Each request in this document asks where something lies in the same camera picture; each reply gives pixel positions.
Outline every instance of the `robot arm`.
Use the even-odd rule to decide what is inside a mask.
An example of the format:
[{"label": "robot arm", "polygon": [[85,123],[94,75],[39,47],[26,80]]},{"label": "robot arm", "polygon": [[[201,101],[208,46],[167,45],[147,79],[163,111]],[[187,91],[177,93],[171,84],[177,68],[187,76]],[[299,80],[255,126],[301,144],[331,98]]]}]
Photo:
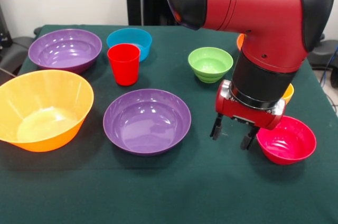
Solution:
[{"label": "robot arm", "polygon": [[283,93],[323,33],[333,1],[168,0],[183,26],[246,34],[232,80],[219,87],[213,138],[223,115],[251,124],[251,140],[278,124]]}]

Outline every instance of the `bowl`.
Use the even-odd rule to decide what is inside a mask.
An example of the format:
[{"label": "bowl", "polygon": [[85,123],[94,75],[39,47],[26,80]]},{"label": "bowl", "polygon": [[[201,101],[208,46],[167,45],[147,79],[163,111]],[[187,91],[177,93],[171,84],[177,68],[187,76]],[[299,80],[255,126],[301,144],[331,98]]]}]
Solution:
[{"label": "bowl", "polygon": [[282,97],[285,100],[285,105],[287,105],[290,102],[294,92],[295,92],[294,86],[292,86],[292,84],[290,83]]},{"label": "bowl", "polygon": [[245,34],[239,34],[239,36],[237,37],[237,48],[238,48],[238,50],[242,49],[244,38],[245,38]]},{"label": "bowl", "polygon": [[101,39],[95,34],[85,30],[65,29],[36,39],[28,50],[28,56],[42,69],[82,73],[92,66],[101,49]]},{"label": "bowl", "polygon": [[203,47],[189,54],[188,62],[195,75],[204,83],[215,83],[231,69],[232,56],[219,48]]},{"label": "bowl", "polygon": [[176,95],[159,89],[124,94],[107,108],[103,127],[110,141],[139,156],[167,152],[188,133],[191,114]]},{"label": "bowl", "polygon": [[279,165],[300,162],[316,149],[316,137],[303,122],[283,116],[273,130],[261,128],[257,140],[269,160]]},{"label": "bowl", "polygon": [[129,43],[139,47],[141,50],[140,62],[148,57],[152,42],[153,38],[147,31],[130,27],[114,31],[107,37],[109,48],[121,43]]},{"label": "bowl", "polygon": [[40,70],[0,86],[0,139],[32,152],[70,142],[93,104],[91,85],[63,70]]}]

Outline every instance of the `green tablecloth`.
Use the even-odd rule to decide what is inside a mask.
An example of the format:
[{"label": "green tablecloth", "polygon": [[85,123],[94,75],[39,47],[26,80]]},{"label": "green tablecloth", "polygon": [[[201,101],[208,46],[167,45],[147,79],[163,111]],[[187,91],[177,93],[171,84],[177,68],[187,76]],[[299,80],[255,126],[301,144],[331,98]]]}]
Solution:
[{"label": "green tablecloth", "polygon": [[[121,26],[48,25],[41,35],[66,27],[102,38],[99,58],[83,74],[95,91],[92,111],[76,138],[56,151],[31,153],[0,143],[0,223],[338,223],[338,120],[307,61],[293,80],[286,114],[312,128],[317,149],[306,161],[278,166],[257,142],[240,149],[246,125],[224,118],[224,134],[217,141],[209,137],[219,83],[199,82],[187,56],[216,46],[236,60],[236,34],[144,27],[153,36],[151,53],[137,84],[120,87],[106,37]],[[21,73],[36,69],[26,60]],[[192,114],[181,144],[157,157],[121,151],[102,129],[108,105],[140,88],[170,91]]]}]

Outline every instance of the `plastic cup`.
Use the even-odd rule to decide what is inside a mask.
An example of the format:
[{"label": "plastic cup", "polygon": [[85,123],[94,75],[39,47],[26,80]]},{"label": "plastic cup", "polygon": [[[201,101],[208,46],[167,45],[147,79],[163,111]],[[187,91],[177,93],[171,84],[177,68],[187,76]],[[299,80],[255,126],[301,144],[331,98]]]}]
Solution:
[{"label": "plastic cup", "polygon": [[108,59],[117,84],[130,86],[137,82],[140,49],[128,43],[114,45],[108,50]]}]

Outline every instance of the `orange bowl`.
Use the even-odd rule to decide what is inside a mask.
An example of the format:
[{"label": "orange bowl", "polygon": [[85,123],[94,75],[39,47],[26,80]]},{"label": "orange bowl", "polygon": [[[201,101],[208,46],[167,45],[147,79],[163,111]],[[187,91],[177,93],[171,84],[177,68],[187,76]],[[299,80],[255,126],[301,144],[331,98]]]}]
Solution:
[{"label": "orange bowl", "polygon": [[290,102],[294,92],[295,92],[294,86],[292,86],[292,84],[290,83],[282,97],[285,100],[285,104],[288,104]]},{"label": "orange bowl", "polygon": [[0,86],[0,139],[32,152],[55,150],[79,131],[94,100],[78,74],[41,70]]},{"label": "orange bowl", "polygon": [[238,50],[241,50],[241,49],[242,49],[242,45],[243,45],[243,42],[244,42],[244,38],[245,38],[245,34],[240,34],[240,35],[237,37],[237,48],[238,48]]}]

